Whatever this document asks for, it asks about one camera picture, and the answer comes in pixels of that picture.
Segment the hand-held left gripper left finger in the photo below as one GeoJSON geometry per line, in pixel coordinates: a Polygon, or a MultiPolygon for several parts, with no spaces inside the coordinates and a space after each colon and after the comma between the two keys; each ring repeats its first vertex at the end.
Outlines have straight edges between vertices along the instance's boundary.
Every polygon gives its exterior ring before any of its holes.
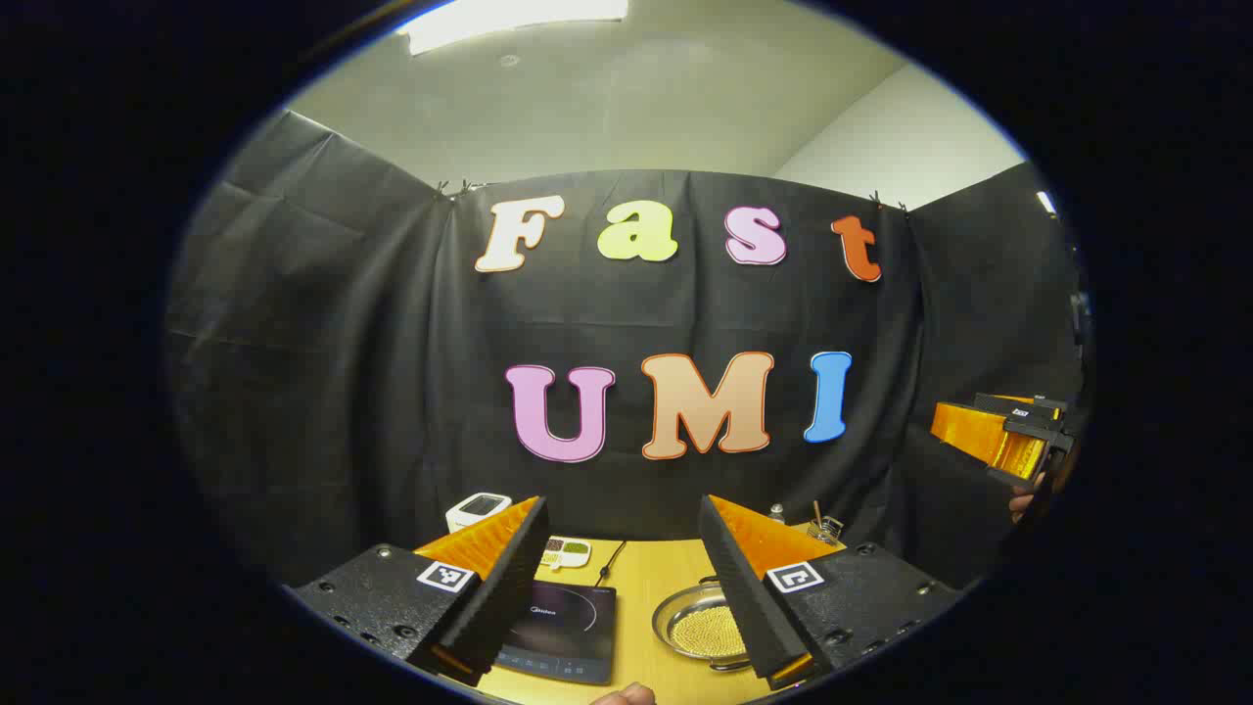
{"type": "Polygon", "coordinates": [[[533,496],[419,548],[373,545],[294,599],[366,647],[475,686],[528,611],[548,541],[546,498],[533,496]]]}

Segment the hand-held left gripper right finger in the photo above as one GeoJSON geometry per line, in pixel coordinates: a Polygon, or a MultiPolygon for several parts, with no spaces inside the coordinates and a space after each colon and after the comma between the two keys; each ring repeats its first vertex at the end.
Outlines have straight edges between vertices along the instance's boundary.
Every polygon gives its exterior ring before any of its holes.
{"type": "Polygon", "coordinates": [[[700,498],[698,530],[771,690],[858,667],[959,602],[959,589],[880,543],[836,547],[715,495],[700,498]]]}

